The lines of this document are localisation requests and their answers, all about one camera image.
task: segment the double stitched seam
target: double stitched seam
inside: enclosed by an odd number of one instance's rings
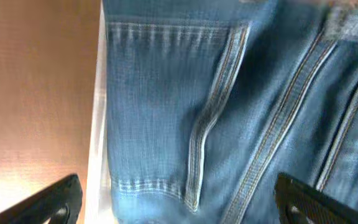
[[[248,169],[248,171],[247,171],[247,173],[246,173],[246,176],[244,177],[244,179],[243,179],[243,181],[242,181],[242,183],[241,183],[240,189],[239,189],[239,191],[237,192],[237,195],[235,196],[235,198],[234,198],[234,200],[233,200],[233,203],[232,203],[231,206],[229,207],[229,210],[228,210],[228,212],[227,212],[227,215],[226,215],[226,216],[224,217],[224,219],[223,219],[223,222],[224,222],[224,223],[226,222],[227,218],[229,218],[229,217],[231,216],[231,214],[233,213],[234,207],[235,207],[236,204],[238,203],[238,200],[239,200],[239,198],[240,198],[241,192],[244,190],[244,187],[246,186],[247,180],[249,179],[249,175],[250,175],[250,173],[251,173],[251,170],[252,170],[252,168],[256,165],[257,160],[258,160],[258,158],[259,158],[259,156],[260,156],[260,154],[261,154],[261,152],[262,152],[262,149],[263,149],[263,147],[265,146],[265,143],[266,143],[267,139],[269,138],[270,133],[271,133],[273,127],[275,126],[275,123],[276,123],[276,121],[277,121],[277,119],[278,119],[278,116],[279,116],[280,112],[282,111],[283,106],[285,105],[285,103],[286,103],[287,100],[288,100],[289,94],[290,94],[290,92],[291,92],[291,90],[292,90],[292,88],[293,88],[293,86],[294,86],[294,84],[295,84],[295,81],[296,81],[296,79],[298,78],[300,72],[302,71],[302,69],[303,69],[303,67],[304,67],[304,65],[305,65],[305,63],[306,63],[306,61],[309,59],[311,53],[312,53],[313,50],[315,49],[317,43],[319,42],[319,40],[320,40],[320,38],[321,38],[321,36],[322,36],[321,34],[322,34],[322,33],[320,33],[319,36],[317,36],[315,42],[313,43],[312,47],[309,49],[308,53],[306,54],[305,59],[304,59],[303,62],[301,63],[301,65],[300,65],[300,67],[299,67],[297,73],[295,74],[293,80],[291,81],[290,86],[288,87],[288,90],[287,90],[287,92],[286,92],[286,94],[285,94],[285,97],[284,97],[283,101],[280,103],[279,109],[278,109],[277,112],[275,113],[275,116],[273,117],[273,121],[272,121],[272,123],[270,124],[269,129],[268,129],[268,131],[267,131],[267,133],[266,133],[264,139],[262,140],[262,143],[261,143],[260,147],[258,148],[258,151],[257,151],[257,154],[256,154],[256,156],[255,156],[255,159],[252,161],[252,163],[251,163],[251,165],[250,165],[250,167],[249,167],[249,169]],[[293,113],[295,112],[295,108],[297,107],[297,104],[298,104],[298,102],[300,101],[300,96],[301,96],[301,95],[303,94],[303,92],[305,91],[306,84],[309,82],[309,79],[311,78],[311,74],[314,73],[314,71],[316,70],[316,68],[317,68],[318,65],[319,65],[319,61],[320,61],[322,58],[324,58],[324,56],[326,55],[328,49],[330,49],[331,46],[332,46],[332,44],[330,45],[330,47],[328,47],[328,48],[323,52],[322,56],[320,56],[320,58],[319,58],[318,61],[316,62],[316,65],[315,65],[314,68],[312,69],[312,72],[309,74],[308,79],[305,81],[305,84],[304,84],[304,86],[303,86],[304,88],[302,89],[300,95],[298,96],[298,100],[296,101],[296,103],[295,103],[295,105],[294,105],[294,107],[293,107],[293,109],[292,109],[292,112],[290,113],[290,116],[289,116],[288,119],[287,119],[287,122],[286,122],[286,123],[284,124],[284,126],[281,128],[280,134],[279,134],[278,137],[276,138],[276,140],[275,140],[273,146],[271,147],[270,152],[268,153],[266,159],[264,160],[264,163],[262,164],[261,168],[260,168],[260,169],[258,170],[258,172],[257,172],[256,179],[254,179],[253,182],[252,182],[252,185],[251,185],[251,187],[250,187],[250,190],[248,191],[248,193],[247,193],[247,195],[246,195],[246,200],[245,200],[244,203],[242,204],[240,213],[236,216],[237,222],[239,221],[239,220],[238,220],[238,219],[239,219],[239,216],[240,216],[241,213],[242,213],[241,211],[242,211],[242,210],[244,209],[244,207],[247,205],[247,200],[248,200],[249,197],[251,196],[251,193],[252,193],[252,191],[253,191],[253,188],[254,188],[254,187],[256,186],[256,184],[257,184],[258,176],[260,175],[261,171],[263,170],[263,168],[264,168],[264,166],[265,166],[265,163],[268,161],[268,158],[270,157],[271,153],[273,153],[273,149],[274,149],[275,146],[277,145],[277,143],[278,143],[278,141],[279,141],[279,139],[280,139],[280,136],[282,135],[282,133],[283,133],[284,130],[285,130],[285,127],[288,126],[288,123],[289,123],[290,118],[293,116]]]
[[[326,54],[329,52],[329,49],[331,49],[331,47],[333,46],[334,42],[331,42],[330,45],[324,50],[324,52],[321,54],[320,58],[318,59],[318,61],[315,63],[312,71],[309,73],[306,81],[304,82],[303,86],[302,86],[302,90],[300,92],[300,94],[298,95],[298,98],[295,101],[295,104],[293,106],[293,108],[291,109],[290,115],[288,116],[287,120],[285,121],[285,124],[282,126],[282,128],[280,129],[280,132],[277,136],[277,138],[275,139],[274,143],[272,144],[272,146],[269,149],[269,152],[267,154],[267,157],[264,159],[264,162],[262,164],[262,166],[260,166],[256,178],[252,181],[252,185],[251,188],[249,189],[246,199],[244,200],[244,203],[242,204],[242,207],[240,209],[240,211],[243,211],[243,209],[246,208],[246,205],[248,204],[248,199],[252,196],[251,192],[253,192],[253,189],[256,187],[258,181],[258,176],[261,174],[263,168],[266,166],[267,161],[269,160],[269,157],[273,154],[273,150],[276,147],[277,143],[279,142],[280,138],[283,136],[284,131],[286,130],[291,118],[293,117],[296,108],[298,107],[298,104],[301,100],[301,96],[304,95],[305,91],[306,91],[306,86],[308,85],[311,77],[313,76],[313,74],[316,72],[316,69],[319,67],[319,64],[321,63],[322,59],[326,56]],[[239,222],[240,220],[240,216],[241,216],[242,212],[239,212],[239,214],[237,215],[236,218],[236,223]]]
[[[168,180],[136,180],[132,183],[130,181],[113,180],[112,185],[124,195],[158,193],[179,199],[183,198],[180,184],[170,183]]]
[[[219,86],[221,84],[221,81],[222,81],[222,77],[223,77],[223,73],[224,73],[224,70],[226,69],[226,65],[227,65],[227,61],[229,60],[229,57],[230,57],[230,53],[231,53],[231,49],[232,49],[232,45],[233,45],[233,42],[234,42],[234,32],[232,33],[231,35],[231,39],[230,39],[230,43],[229,43],[229,47],[227,49],[227,52],[226,52],[226,57],[224,59],[224,63],[222,65],[222,68],[221,68],[221,71],[219,73],[219,76],[218,76],[218,79],[217,79],[217,82],[215,84],[215,87],[213,89],[213,92],[212,92],[212,95],[211,95],[211,98],[209,99],[209,101],[207,102],[206,106],[205,106],[205,110],[208,112],[208,108],[210,106],[210,104],[214,101],[215,97],[216,97],[216,94],[218,92],[218,89],[219,89]],[[197,120],[197,124],[196,124],[196,127],[194,128],[194,134],[191,135],[191,139],[190,139],[190,167],[189,167],[189,176],[188,176],[188,181],[187,181],[187,188],[186,188],[186,196],[188,194],[191,194],[191,192],[188,192],[189,190],[191,191],[193,189],[193,178],[195,177],[195,175],[193,175],[194,172],[196,172],[194,170],[194,163],[195,163],[195,158],[194,158],[194,155],[195,155],[195,147],[194,147],[194,143],[193,141],[195,141],[195,137],[194,135],[197,135],[198,134],[198,129],[199,129],[199,126],[201,125],[200,123],[202,122],[202,115],[200,116],[200,118]],[[194,202],[189,202],[189,205],[192,205],[195,206],[196,204],[196,200],[194,200]]]
[[[240,61],[240,56],[241,56],[241,52],[242,52],[242,48],[244,47],[244,40],[245,40],[245,36],[246,36],[246,31],[243,30],[242,31],[242,34],[241,34],[241,41],[240,41],[240,51],[238,52],[238,55],[237,55],[237,58],[236,58],[236,62],[234,64],[234,67],[233,67],[233,71],[231,72],[230,74],[230,77],[229,77],[229,81],[227,82],[226,86],[224,87],[224,90],[222,91],[221,93],[221,96],[219,97],[219,101],[217,103],[217,108],[215,109],[216,111],[213,111],[211,114],[214,114],[215,112],[217,112],[217,114],[219,113],[219,110],[223,109],[224,105],[221,105],[222,102],[224,101],[225,97],[227,97],[227,93],[229,92],[229,88],[231,86],[231,84],[233,83],[233,79],[234,77],[236,76],[236,70],[237,70],[237,67],[239,65],[239,61]],[[214,122],[210,122],[207,127],[205,127],[203,130],[201,130],[201,133],[203,132],[206,132],[206,130],[208,130],[209,128],[211,128],[212,126],[214,125]],[[201,158],[201,145],[203,143],[203,140],[204,139],[204,136],[202,136],[202,138],[199,138],[199,141],[198,141],[198,157]],[[197,172],[197,177],[200,178],[200,169],[202,169],[202,167],[199,167],[198,169],[198,172]]]
[[[136,220],[134,224],[163,224],[158,220],[147,220],[146,222],[143,220]]]
[[[144,25],[156,25],[159,24],[163,26],[205,26],[206,28],[229,28],[233,25],[246,25],[247,22],[238,22],[235,23],[230,21],[213,21],[207,19],[179,19],[179,18],[161,18],[154,17],[152,19],[145,19],[145,17],[139,16],[122,16],[122,15],[106,15],[109,18],[112,18],[110,23],[120,23],[120,24],[144,24]]]
[[[341,135],[341,139],[339,141],[339,144],[338,144],[337,148],[335,149],[334,157],[333,157],[333,159],[332,159],[332,161],[331,161],[331,163],[330,163],[330,165],[328,167],[328,170],[327,170],[327,173],[326,173],[326,175],[324,177],[323,183],[321,184],[321,187],[318,189],[319,191],[323,191],[325,186],[326,186],[326,183],[327,183],[327,181],[328,181],[328,179],[329,179],[329,177],[331,175],[331,171],[332,171],[332,169],[333,169],[333,167],[335,165],[337,155],[339,154],[339,151],[341,150],[342,143],[343,143],[343,141],[344,141],[344,139],[346,137],[347,132],[349,131],[349,128],[350,128],[350,126],[351,126],[351,124],[353,122],[353,119],[354,119],[354,116],[356,115],[357,110],[358,110],[358,99],[357,99],[355,107],[352,110],[352,113],[351,113],[349,119],[346,121],[346,128],[345,128],[344,132]]]
[[[134,23],[134,22],[109,22],[111,26],[126,26],[126,27],[139,27],[141,29],[147,28],[181,28],[181,29],[196,29],[196,30],[226,30],[227,27],[207,27],[207,26],[192,26],[192,25],[168,25],[168,24],[141,24],[141,23]]]
[[[287,99],[288,99],[289,92],[291,92],[291,89],[293,88],[293,85],[294,85],[294,83],[295,83],[295,80],[298,78],[298,75],[299,75],[301,69],[303,68],[304,64],[305,64],[306,61],[308,60],[308,58],[309,58],[309,56],[311,55],[312,51],[313,51],[314,48],[316,47],[316,44],[317,44],[318,40],[320,39],[320,37],[321,37],[321,34],[316,38],[316,40],[315,40],[315,42],[313,43],[313,45],[311,46],[309,52],[306,54],[305,59],[302,61],[302,63],[301,63],[301,65],[300,65],[298,71],[296,72],[294,78],[292,79],[292,81],[291,81],[291,83],[290,83],[290,86],[288,87],[288,90],[287,90],[287,92],[286,92],[286,94],[285,94],[284,100],[280,103],[280,106],[279,106],[278,110],[276,111],[276,113],[275,113],[275,115],[274,115],[274,117],[273,117],[273,121],[270,123],[270,126],[269,126],[269,128],[268,128],[268,130],[267,130],[267,133],[266,133],[266,135],[264,136],[264,139],[262,140],[262,143],[261,143],[261,145],[260,145],[259,148],[258,148],[258,151],[257,151],[257,153],[256,153],[256,155],[255,155],[255,159],[252,161],[252,163],[251,163],[251,165],[250,165],[250,168],[254,166],[254,164],[256,163],[256,160],[259,158],[259,155],[260,155],[260,153],[262,152],[262,148],[265,146],[266,140],[267,140],[268,136],[270,135],[270,132],[272,131],[272,129],[273,129],[273,127],[274,127],[274,124],[275,124],[275,122],[276,122],[276,120],[277,120],[277,118],[278,118],[278,115],[280,114],[280,112],[281,112],[281,110],[282,110],[284,104],[286,103],[286,101],[287,101]],[[240,188],[239,188],[239,191],[238,191],[238,193],[236,194],[236,196],[235,196],[235,198],[234,198],[234,200],[233,200],[233,203],[231,203],[231,206],[230,206],[230,208],[229,208],[229,210],[228,210],[228,212],[227,212],[227,215],[224,217],[224,219],[223,219],[224,221],[223,221],[223,222],[226,221],[226,218],[227,218],[227,217],[230,217],[230,216],[231,216],[231,213],[232,213],[232,211],[234,210],[234,206],[235,206],[235,204],[237,203],[237,201],[239,200],[240,192],[242,192],[243,188],[245,187],[246,180],[248,179],[249,174],[250,174],[250,169],[248,169],[248,171],[247,171],[247,173],[246,173],[246,176],[244,177],[244,180],[241,182],[241,186],[240,186]]]
[[[111,27],[111,30],[122,30],[122,31],[131,31],[131,32],[154,32],[156,34],[165,34],[165,33],[173,33],[172,30],[175,29],[148,29],[145,27]],[[198,30],[186,30],[184,33],[182,33],[182,35],[191,35],[191,34],[199,34],[200,32],[203,32],[203,30],[198,29]],[[213,36],[211,38],[215,38],[215,39],[221,39],[222,37],[226,37],[226,35],[224,34],[220,34],[218,32],[213,32]]]

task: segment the orange stitching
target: orange stitching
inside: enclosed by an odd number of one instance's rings
[[[292,90],[292,88],[293,88],[293,86],[294,86],[295,80],[298,78],[298,76],[299,76],[299,74],[300,74],[300,71],[302,70],[302,68],[303,68],[303,66],[305,65],[306,61],[309,59],[309,57],[310,57],[312,51],[313,51],[314,48],[317,46],[317,43],[318,43],[318,41],[320,40],[322,34],[323,34],[323,32],[320,32],[320,33],[319,33],[319,35],[317,36],[316,40],[313,42],[313,45],[311,46],[311,48],[309,49],[308,53],[306,54],[305,59],[303,59],[301,65],[299,66],[299,69],[296,71],[295,76],[293,77],[293,79],[292,79],[292,81],[291,81],[291,83],[290,83],[290,86],[288,87],[287,92],[285,93],[284,99],[283,99],[283,101],[281,101],[280,106],[278,107],[278,110],[276,111],[276,113],[275,113],[275,115],[274,115],[274,117],[273,117],[273,121],[270,123],[270,126],[269,126],[269,128],[268,128],[268,130],[267,130],[267,133],[265,134],[265,136],[264,136],[264,138],[263,138],[263,140],[262,140],[262,143],[261,143],[261,145],[260,145],[259,148],[258,148],[258,151],[257,151],[257,153],[256,153],[256,155],[255,155],[255,158],[252,160],[251,165],[250,165],[250,167],[249,167],[248,170],[247,170],[246,176],[244,177],[243,181],[241,182],[240,189],[239,189],[239,191],[237,192],[236,197],[234,198],[234,201],[233,201],[233,203],[231,204],[229,211],[227,212],[227,215],[224,217],[224,220],[226,219],[226,217],[229,217],[229,216],[231,215],[234,204],[236,204],[237,201],[239,200],[239,192],[241,192],[242,189],[244,188],[244,186],[245,186],[245,184],[246,184],[246,182],[247,182],[248,176],[249,176],[249,174],[250,174],[250,170],[251,170],[251,168],[254,166],[254,164],[256,163],[256,160],[259,158],[260,153],[262,152],[262,148],[263,148],[263,147],[265,146],[265,144],[266,144],[267,138],[269,137],[270,132],[272,131],[272,129],[273,129],[274,125],[275,125],[275,122],[276,122],[276,120],[277,120],[277,118],[278,118],[278,115],[280,114],[280,112],[281,112],[281,110],[282,110],[284,104],[287,102],[288,96],[289,96],[289,92],[291,92],[291,90]]]
[[[241,55],[241,51],[242,51],[242,48],[244,47],[244,39],[245,39],[245,34],[246,34],[246,32],[245,32],[245,30],[243,29],[243,31],[242,31],[242,35],[241,35],[241,40],[240,40],[240,43],[241,43],[241,45],[240,45],[240,51],[239,51],[239,53],[238,53],[238,55],[237,55],[237,59],[236,59],[236,65],[235,65],[235,67],[234,67],[234,71],[231,73],[231,76],[230,76],[230,79],[229,79],[229,81],[228,81],[228,83],[230,83],[230,82],[232,82],[232,79],[234,78],[234,72],[236,71],[236,67],[238,66],[238,63],[239,63],[239,61],[240,61],[240,55]],[[223,95],[225,94],[225,92],[226,91],[228,91],[228,88],[229,88],[229,85],[226,85],[225,86],[225,88],[224,88],[224,90],[222,91],[222,94],[221,94],[221,97],[220,97],[220,99],[223,97]],[[201,143],[202,143],[202,141],[203,141],[203,139],[202,138],[200,138],[199,139],[199,141],[198,141],[198,158],[201,158]],[[197,178],[199,179],[200,178],[200,167],[197,169]]]
[[[223,62],[223,65],[222,65],[222,68],[221,68],[221,71],[219,73],[219,76],[218,76],[218,80],[216,81],[216,86],[214,87],[213,89],[213,92],[212,92],[212,96],[211,98],[209,99],[209,101],[207,101],[207,104],[205,105],[204,109],[208,109],[209,105],[211,104],[211,102],[214,100],[214,98],[216,97],[216,92],[218,91],[218,88],[219,88],[219,85],[221,83],[221,80],[222,80],[222,75],[223,75],[223,71],[224,69],[226,68],[226,65],[227,65],[227,61],[229,59],[229,56],[230,56],[230,53],[231,53],[231,49],[232,49],[232,45],[233,45],[233,42],[234,42],[234,32],[232,33],[231,35],[231,39],[230,39],[230,43],[229,43],[229,47],[227,49],[227,54],[226,54],[226,57],[224,59],[224,62]],[[194,170],[194,162],[195,162],[195,159],[194,159],[194,156],[191,156],[193,154],[195,154],[195,148],[194,148],[194,143],[193,141],[190,141],[190,168],[189,168],[189,172],[193,173],[193,170]],[[188,190],[191,190],[191,187],[193,186],[193,178],[191,178],[191,176],[193,175],[190,175],[188,178],[189,178],[189,182],[187,183],[187,189]]]
[[[349,128],[350,128],[350,126],[351,126],[351,124],[353,122],[353,119],[354,119],[354,116],[356,115],[357,110],[358,110],[358,99],[357,99],[356,106],[352,110],[351,117],[347,120],[345,131],[343,132],[343,134],[341,136],[341,140],[340,140],[340,142],[338,144],[338,147],[336,148],[336,151],[335,151],[335,154],[334,154],[334,157],[333,157],[333,161],[332,161],[332,163],[330,163],[330,165],[328,167],[327,174],[325,175],[323,183],[321,184],[320,191],[323,191],[325,186],[326,186],[326,183],[327,183],[327,181],[329,179],[329,176],[331,175],[331,171],[332,171],[332,169],[333,169],[333,167],[335,165],[337,155],[339,154],[339,151],[341,149],[342,143],[343,143],[343,141],[344,141],[344,139],[346,137],[347,132],[349,131]]]
[[[272,147],[270,147],[269,149],[269,152],[267,154],[267,157],[264,159],[264,162],[263,164],[260,166],[260,168],[258,169],[258,173],[257,173],[257,177],[260,175],[260,173],[262,172],[262,169],[263,167],[265,166],[266,162],[268,161],[268,158],[272,155],[273,153],[273,149],[275,148],[275,146],[277,145],[278,143],[278,140],[280,139],[280,136],[283,134],[285,128],[288,126],[289,122],[290,122],[290,118],[293,116],[294,112],[295,112],[295,108],[297,107],[297,104],[299,103],[300,101],[300,98],[301,98],[301,95],[303,94],[303,92],[306,90],[306,84],[309,82],[312,74],[316,71],[318,65],[320,64],[321,60],[325,57],[325,55],[327,54],[328,50],[333,46],[333,42],[329,45],[329,47],[326,48],[326,50],[324,50],[324,52],[321,54],[320,58],[318,59],[318,61],[316,62],[316,64],[314,65],[311,73],[308,75],[308,78],[306,79],[306,81],[304,82],[303,86],[302,86],[302,90],[300,92],[300,94],[298,95],[298,98],[296,99],[295,101],[295,104],[294,104],[294,107],[291,109],[291,113],[290,115],[288,116],[287,120],[285,121],[285,124],[282,126],[282,128],[280,129],[280,133],[278,134],[276,140],[274,141]],[[251,185],[251,188],[250,190],[248,191],[247,195],[246,195],[246,199],[244,200],[244,202],[248,201],[248,198],[251,196],[251,192],[252,192],[252,189],[255,188],[255,186],[257,185],[257,178],[254,179],[252,181],[252,185]],[[244,209],[246,203],[243,203],[242,206],[241,206],[241,210]],[[237,215],[237,218],[236,218],[236,221],[238,221],[239,219],[239,216],[240,216],[240,213]]]

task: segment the back pocket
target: back pocket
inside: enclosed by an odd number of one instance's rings
[[[194,21],[106,27],[115,200],[163,194],[196,210],[204,141],[236,79],[248,27]]]

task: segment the denim fabric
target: denim fabric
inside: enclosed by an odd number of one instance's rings
[[[279,172],[358,210],[358,8],[103,4],[120,223],[279,223]]]

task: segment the wooden surface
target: wooden surface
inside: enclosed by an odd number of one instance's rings
[[[0,1],[0,211],[72,172],[84,210],[99,8]]]

